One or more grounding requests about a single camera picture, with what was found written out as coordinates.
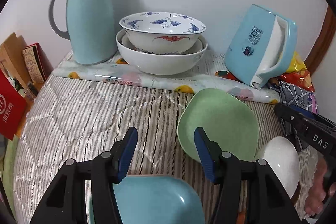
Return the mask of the right hand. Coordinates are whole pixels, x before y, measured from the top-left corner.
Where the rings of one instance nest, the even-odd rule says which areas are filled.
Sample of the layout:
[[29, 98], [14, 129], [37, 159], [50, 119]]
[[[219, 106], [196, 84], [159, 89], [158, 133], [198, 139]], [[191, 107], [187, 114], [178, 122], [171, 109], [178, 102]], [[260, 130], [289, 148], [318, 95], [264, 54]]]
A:
[[323, 189], [323, 178], [327, 172], [327, 163], [324, 158], [319, 159], [314, 173], [313, 185], [309, 189], [309, 194], [305, 200], [305, 213], [315, 215], [323, 210], [323, 200], [325, 197], [333, 196], [336, 190], [335, 183], [331, 185], [326, 193]]

